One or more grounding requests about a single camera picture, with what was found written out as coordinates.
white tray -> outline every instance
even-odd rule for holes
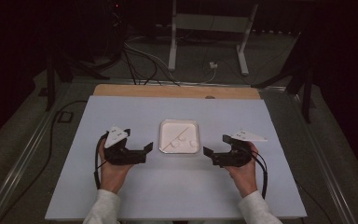
[[[166,119],[159,128],[159,150],[164,153],[196,153],[200,150],[195,120]]]

person's right hand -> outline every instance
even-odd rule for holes
[[[255,145],[251,142],[247,142],[253,155],[256,157],[258,150]],[[257,191],[257,184],[255,181],[255,159],[252,158],[247,164],[242,167],[225,166],[226,170],[229,171],[231,178],[234,180],[235,186],[240,191],[242,198],[249,194]]]

white board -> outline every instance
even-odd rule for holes
[[[120,219],[241,219],[241,200],[225,169],[213,166],[202,149],[195,154],[166,154],[158,149],[165,119],[192,119],[200,146],[227,152],[223,134],[247,130],[268,139],[255,142],[268,167],[266,201],[276,217],[304,217],[305,208],[269,112],[263,100],[218,100],[91,96],[80,121],[46,219],[83,219],[96,199],[94,153],[112,124],[131,129],[127,148],[154,142],[145,164],[135,165],[119,192]],[[262,170],[257,166],[261,190]]]

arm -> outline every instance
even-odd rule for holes
[[[101,162],[104,161],[103,146],[105,139],[100,144],[99,154]],[[98,190],[97,201],[92,206],[83,223],[100,224],[116,223],[120,199],[118,191],[124,184],[128,171],[133,165],[112,165],[106,162],[101,167],[101,188]]]
[[[248,144],[254,152],[254,156],[257,156],[258,150],[255,145],[251,142],[248,142]],[[257,190],[255,159],[252,159],[242,167],[227,166],[225,168],[228,170],[243,198],[238,207],[246,223],[281,223],[279,219],[270,213],[269,206]]]

white tag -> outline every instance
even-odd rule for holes
[[[239,131],[231,135],[231,138],[241,140],[241,141],[249,141],[249,142],[267,142],[267,138],[259,136],[254,133],[249,133],[247,131]]]
[[[117,142],[123,140],[124,138],[128,137],[129,135],[119,129],[117,126],[113,125],[107,135],[105,148],[111,147],[112,145],[116,144]]]

